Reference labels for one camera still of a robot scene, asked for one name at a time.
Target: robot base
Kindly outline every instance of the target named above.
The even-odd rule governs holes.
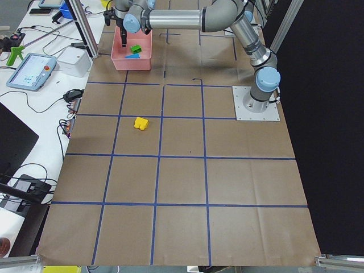
[[[280,121],[276,103],[268,104],[267,109],[262,113],[253,113],[246,109],[243,98],[250,91],[250,88],[250,86],[233,86],[237,121]]]

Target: black wall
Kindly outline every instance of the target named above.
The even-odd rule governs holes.
[[[264,28],[267,46],[288,2]],[[363,28],[363,0],[305,0],[278,51],[282,105],[326,254],[364,255]]]

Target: cardboard table surface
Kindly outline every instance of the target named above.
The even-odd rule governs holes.
[[[43,262],[312,265],[320,250],[282,109],[280,122],[235,120],[231,86],[254,79],[238,40],[154,30],[152,69],[116,71],[113,35],[105,27],[40,240]],[[136,117],[149,119],[145,131]]]

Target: pink plastic container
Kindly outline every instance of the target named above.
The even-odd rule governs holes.
[[[126,59],[131,55],[130,47],[139,44],[142,47],[140,59]],[[119,27],[115,28],[113,48],[111,50],[111,60],[116,70],[150,70],[152,58],[152,32],[145,35],[142,31],[135,34],[127,33],[126,47],[121,46]]]

